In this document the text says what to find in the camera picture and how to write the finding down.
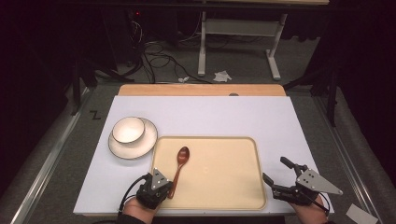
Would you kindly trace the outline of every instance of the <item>spoon bowl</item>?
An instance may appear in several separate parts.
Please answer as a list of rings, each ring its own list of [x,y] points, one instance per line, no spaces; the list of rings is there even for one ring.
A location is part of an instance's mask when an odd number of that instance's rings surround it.
[[[187,163],[189,158],[190,158],[190,150],[187,147],[181,148],[180,151],[177,153],[177,171],[173,181],[173,186],[168,193],[168,199],[172,199],[174,197],[181,167],[183,167],[183,165]]]

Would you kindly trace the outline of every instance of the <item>white plate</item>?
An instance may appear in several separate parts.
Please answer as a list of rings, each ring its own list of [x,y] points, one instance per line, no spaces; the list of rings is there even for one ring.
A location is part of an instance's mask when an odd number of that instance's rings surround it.
[[[148,119],[142,119],[145,131],[142,136],[131,143],[121,143],[114,139],[113,132],[108,137],[108,147],[117,157],[123,159],[136,159],[148,153],[157,142],[157,128]]]

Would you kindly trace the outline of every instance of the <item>beige tray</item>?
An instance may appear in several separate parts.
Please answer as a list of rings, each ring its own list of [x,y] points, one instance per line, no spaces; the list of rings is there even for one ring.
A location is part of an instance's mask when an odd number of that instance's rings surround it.
[[[151,171],[158,168],[173,180],[177,153],[190,149],[173,199],[161,208],[260,210],[266,203],[256,144],[248,137],[161,137]]]

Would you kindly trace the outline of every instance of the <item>gray floor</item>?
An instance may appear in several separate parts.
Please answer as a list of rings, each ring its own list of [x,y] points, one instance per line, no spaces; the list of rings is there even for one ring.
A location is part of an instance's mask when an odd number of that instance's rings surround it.
[[[276,61],[279,72],[282,76],[281,81],[273,81],[269,72],[268,63],[265,61],[263,51],[271,45],[271,41],[263,39],[252,43],[241,43],[240,41],[251,40],[251,37],[236,37],[238,41],[232,41],[231,44],[223,48],[221,41],[212,41],[208,43],[206,76],[204,80],[213,81],[214,73],[227,71],[232,80],[227,83],[278,83],[286,84],[304,73],[307,63],[312,55],[318,41],[298,42],[296,39],[282,40],[276,52]],[[165,52],[174,56],[182,64],[190,75],[195,75],[197,71],[198,47],[183,46],[178,48],[169,47],[162,44]],[[160,46],[155,45],[148,51],[157,51]],[[160,66],[166,63],[165,59],[153,61]],[[184,71],[179,67],[175,73],[172,64],[165,67],[154,69],[157,82],[177,82],[178,76],[185,77]],[[140,70],[133,75],[137,82],[149,82],[148,75],[144,70]],[[44,183],[42,189],[44,193],[37,195],[41,199],[33,204],[35,210],[28,214],[29,223],[92,223],[101,218],[84,218],[74,216],[68,209],[74,206],[76,195],[84,175],[77,175],[78,167],[71,167],[73,164],[88,164],[90,162],[90,153],[95,148],[94,141],[83,143],[80,139],[82,133],[87,129],[92,130],[89,138],[95,138],[100,135],[101,125],[106,120],[106,109],[111,106],[112,96],[117,94],[120,83],[99,80],[100,85],[95,90],[90,90],[92,95],[86,94],[87,107],[82,108],[82,112],[76,126],[71,129],[70,123],[73,117],[70,115],[73,109],[69,104],[62,115],[53,123],[46,135],[35,148],[28,161],[21,168],[19,174],[15,177],[14,182],[7,190],[7,193],[0,201],[0,223],[10,223],[20,208],[25,196],[27,195],[32,184],[35,183],[37,174],[40,172],[46,158],[51,151],[59,145],[64,144],[67,149],[57,161],[57,168],[50,173],[51,179]],[[317,161],[321,173],[329,174],[337,186],[342,186],[346,193],[345,198],[331,197],[332,203],[337,207],[334,220],[338,223],[353,223],[345,213],[351,203],[356,204],[374,214],[380,215],[382,223],[396,223],[394,208],[396,208],[395,188],[391,185],[389,178],[382,170],[379,162],[373,152],[368,147],[367,142],[362,136],[359,126],[351,116],[347,103],[340,90],[337,92],[337,107],[335,111],[335,122],[337,127],[331,128],[323,118],[323,108],[321,98],[312,98],[308,92],[309,87],[296,87],[288,91],[293,104],[296,108],[297,116],[302,124],[308,145],[312,149],[314,159]],[[92,116],[90,110],[98,109],[98,117],[102,118],[96,123],[89,122],[88,118]],[[70,148],[90,148],[85,152],[85,156],[76,159],[72,157]],[[329,158],[334,159],[334,165],[328,166]],[[359,196],[362,190],[367,196]],[[296,217],[287,217],[287,223],[298,223]]]

